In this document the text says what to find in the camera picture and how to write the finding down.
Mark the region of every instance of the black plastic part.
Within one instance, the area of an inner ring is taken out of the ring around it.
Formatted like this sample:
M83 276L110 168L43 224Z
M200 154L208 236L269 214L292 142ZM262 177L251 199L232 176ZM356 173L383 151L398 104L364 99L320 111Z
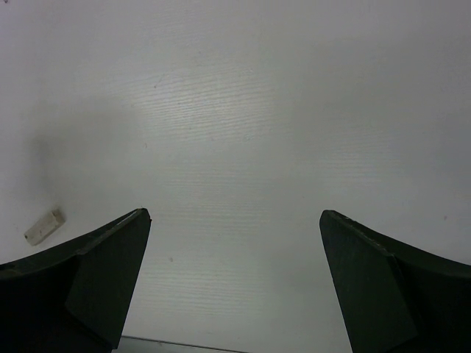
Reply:
M471 352L471 266L335 211L320 228L354 353Z
M145 209L0 266L0 352L116 349L151 219Z

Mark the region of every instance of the white eraser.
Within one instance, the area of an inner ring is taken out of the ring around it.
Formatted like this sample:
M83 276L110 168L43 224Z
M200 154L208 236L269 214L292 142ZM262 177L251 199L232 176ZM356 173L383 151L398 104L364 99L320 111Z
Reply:
M64 217L58 209L48 212L24 233L24 237L29 245L38 245L41 241L50 236L50 234L59 229L64 222Z

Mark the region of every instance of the small white block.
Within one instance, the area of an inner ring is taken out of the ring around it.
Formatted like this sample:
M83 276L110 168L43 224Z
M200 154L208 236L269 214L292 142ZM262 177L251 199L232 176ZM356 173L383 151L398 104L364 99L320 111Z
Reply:
M62 226L64 222L64 217L59 210L48 212L24 233L24 237L30 245L38 245Z

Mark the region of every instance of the white floor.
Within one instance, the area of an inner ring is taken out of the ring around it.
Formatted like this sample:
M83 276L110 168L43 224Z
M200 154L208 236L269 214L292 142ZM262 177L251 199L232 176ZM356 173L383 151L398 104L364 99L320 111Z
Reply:
M0 263L147 207L124 334L348 352L323 209L471 263L470 18L466 0L0 2ZM30 247L56 204L65 226Z

